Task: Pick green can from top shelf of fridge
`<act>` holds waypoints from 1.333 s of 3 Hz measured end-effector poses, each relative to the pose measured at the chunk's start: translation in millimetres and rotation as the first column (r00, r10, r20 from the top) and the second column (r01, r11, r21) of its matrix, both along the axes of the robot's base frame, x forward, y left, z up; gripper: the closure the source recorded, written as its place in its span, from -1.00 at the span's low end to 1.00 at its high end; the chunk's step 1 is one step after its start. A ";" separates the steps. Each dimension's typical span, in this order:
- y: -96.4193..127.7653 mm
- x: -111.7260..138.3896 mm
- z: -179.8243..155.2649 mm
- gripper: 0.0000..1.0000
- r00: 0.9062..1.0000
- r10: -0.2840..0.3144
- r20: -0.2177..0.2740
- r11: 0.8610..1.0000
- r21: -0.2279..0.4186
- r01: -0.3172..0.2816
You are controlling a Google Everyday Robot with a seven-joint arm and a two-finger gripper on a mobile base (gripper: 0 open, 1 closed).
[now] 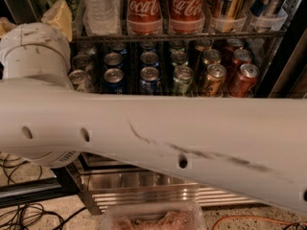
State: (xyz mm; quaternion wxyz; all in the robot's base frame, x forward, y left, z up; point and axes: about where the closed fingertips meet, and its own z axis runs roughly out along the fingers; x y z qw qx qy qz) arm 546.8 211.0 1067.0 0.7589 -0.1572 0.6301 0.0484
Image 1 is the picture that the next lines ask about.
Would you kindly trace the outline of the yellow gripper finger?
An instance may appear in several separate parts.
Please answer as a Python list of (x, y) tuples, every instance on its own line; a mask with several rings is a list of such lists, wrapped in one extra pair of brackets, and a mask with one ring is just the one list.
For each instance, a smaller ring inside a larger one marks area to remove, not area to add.
[(7, 17), (0, 17), (0, 38), (16, 27)]
[(68, 41), (72, 40), (72, 13), (65, 0), (58, 0), (46, 11), (42, 15), (41, 22), (62, 32)]

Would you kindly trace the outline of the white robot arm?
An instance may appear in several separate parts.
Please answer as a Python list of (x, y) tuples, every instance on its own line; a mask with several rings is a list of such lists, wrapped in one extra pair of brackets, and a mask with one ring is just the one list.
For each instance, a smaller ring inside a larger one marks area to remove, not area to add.
[(307, 213), (307, 101), (99, 95), (68, 79), (65, 35), (1, 40), (0, 150), (60, 168), (90, 152)]

